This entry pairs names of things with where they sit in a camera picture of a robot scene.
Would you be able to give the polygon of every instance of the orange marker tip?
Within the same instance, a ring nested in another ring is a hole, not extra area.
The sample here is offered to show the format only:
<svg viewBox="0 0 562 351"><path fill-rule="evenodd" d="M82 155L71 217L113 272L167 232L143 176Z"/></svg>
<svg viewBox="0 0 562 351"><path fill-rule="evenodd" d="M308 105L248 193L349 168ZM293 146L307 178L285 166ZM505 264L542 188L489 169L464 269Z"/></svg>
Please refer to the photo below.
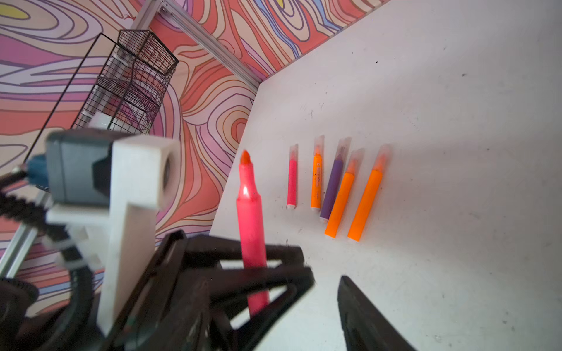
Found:
<svg viewBox="0 0 562 351"><path fill-rule="evenodd" d="M252 163L252 161L250 160L250 154L246 150L244 150L244 152L242 152L242 156L240 157L240 164L249 165L250 163Z"/></svg>

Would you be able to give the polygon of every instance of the black cable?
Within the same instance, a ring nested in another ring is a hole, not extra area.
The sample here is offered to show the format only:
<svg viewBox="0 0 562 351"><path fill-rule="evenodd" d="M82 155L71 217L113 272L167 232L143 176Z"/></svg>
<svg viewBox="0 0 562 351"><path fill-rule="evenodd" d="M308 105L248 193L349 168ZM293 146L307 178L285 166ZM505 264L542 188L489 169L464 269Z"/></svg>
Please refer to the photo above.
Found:
<svg viewBox="0 0 562 351"><path fill-rule="evenodd" d="M25 177L25 172L17 172L0 179L0 190ZM45 221L46 210L33 202L26 202L13 195L0 191L0 216L19 221L44 232L53 242L69 238L64 226L50 225ZM82 259L82 255L72 246L61 251L66 262ZM78 331L86 324L92 308L93 274L88 267L69 270L70 301L57 322L43 335L45 341L37 350L63 350L76 337Z"/></svg>

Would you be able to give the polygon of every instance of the patterned wall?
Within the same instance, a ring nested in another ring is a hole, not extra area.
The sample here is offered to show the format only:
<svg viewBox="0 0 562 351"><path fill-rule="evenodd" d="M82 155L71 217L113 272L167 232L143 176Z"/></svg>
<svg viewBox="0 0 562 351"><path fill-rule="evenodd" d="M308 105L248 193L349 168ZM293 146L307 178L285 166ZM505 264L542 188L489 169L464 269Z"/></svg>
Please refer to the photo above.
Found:
<svg viewBox="0 0 562 351"><path fill-rule="evenodd" d="M117 38L140 7L135 0L0 3L0 174L23 161L93 38L101 31ZM151 131L183 146L182 181L174 203L158 214L159 240L179 228L210 230L255 96L173 25L158 17L151 29L180 61ZM94 48L48 131L72 124L106 54L107 47ZM34 198L34 188L24 183L12 190ZM17 227L0 219L0 254ZM55 255L37 243L20 270L19 277L40 288L32 312L55 308L68 297L68 276L54 264ZM97 288L102 278L103 272L96 272Z"/></svg>
<svg viewBox="0 0 562 351"><path fill-rule="evenodd" d="M176 0L261 78L388 0Z"/></svg>

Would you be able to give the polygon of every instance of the marker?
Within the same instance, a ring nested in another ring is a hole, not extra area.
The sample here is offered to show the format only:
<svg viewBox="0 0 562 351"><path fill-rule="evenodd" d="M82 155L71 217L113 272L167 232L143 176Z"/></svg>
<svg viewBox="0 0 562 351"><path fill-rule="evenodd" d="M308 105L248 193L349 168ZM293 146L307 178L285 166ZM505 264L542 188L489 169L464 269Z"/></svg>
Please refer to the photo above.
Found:
<svg viewBox="0 0 562 351"><path fill-rule="evenodd" d="M289 149L289 186L287 191L287 208L297 207L297 160L298 144Z"/></svg>
<svg viewBox="0 0 562 351"><path fill-rule="evenodd" d="M322 204L322 154L324 153L324 136L314 140L314 163L312 165L312 195L310 207L320 212Z"/></svg>
<svg viewBox="0 0 562 351"><path fill-rule="evenodd" d="M351 186L355 180L355 174L359 172L359 166L361 165L364 153L365 149L355 150L351 153L346 172L343 174L342 185L339 187L338 196L336 197L336 202L332 208L332 214L326 226L325 234L327 236L336 237L339 223L342 220L343 211L346 208L347 199L351 192Z"/></svg>
<svg viewBox="0 0 562 351"><path fill-rule="evenodd" d="M326 187L326 195L324 196L324 203L322 204L322 211L320 212L320 221L327 223L336 201L338 194L339 182L342 180L343 163L347 158L347 151L351 143L351 138L340 139L328 186Z"/></svg>
<svg viewBox="0 0 562 351"><path fill-rule="evenodd" d="M390 157L390 151L390 145L388 144L380 147L377 160L371 170L365 191L363 192L363 196L359 202L359 207L357 208L355 217L351 223L349 234L347 234L348 238L355 241L359 241L359 239L361 239L361 234L363 233L363 228L367 222L367 217L369 217L373 201L375 201L380 181L383 179L384 168L386 167L386 163Z"/></svg>
<svg viewBox="0 0 562 351"><path fill-rule="evenodd" d="M261 196L256 189L253 164L246 150L240 158L240 191L236 199L240 246L244 268L266 267L264 217L261 212ZM254 316L269 303L269 291L248 296L250 316Z"/></svg>

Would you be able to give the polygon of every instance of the colorful swirl pattern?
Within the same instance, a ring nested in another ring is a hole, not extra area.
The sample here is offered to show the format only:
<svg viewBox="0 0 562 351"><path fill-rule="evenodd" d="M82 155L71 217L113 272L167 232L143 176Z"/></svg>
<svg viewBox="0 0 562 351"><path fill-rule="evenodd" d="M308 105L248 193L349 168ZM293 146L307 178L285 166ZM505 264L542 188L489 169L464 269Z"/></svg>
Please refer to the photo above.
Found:
<svg viewBox="0 0 562 351"><path fill-rule="evenodd" d="M176 0L256 75L264 79L381 5L379 0ZM93 39L130 28L143 0L4 0L0 3L0 173L28 148ZM179 59L151 134L182 143L182 178L173 204L158 214L157 242L174 230L210 230L254 94L173 23L151 29ZM36 148L50 131L70 127L107 56L96 47L65 94ZM15 194L37 191L15 184ZM0 254L18 223L0 218ZM69 296L56 252L38 238L19 277L40 288L30 313ZM95 274L96 289L103 271Z"/></svg>

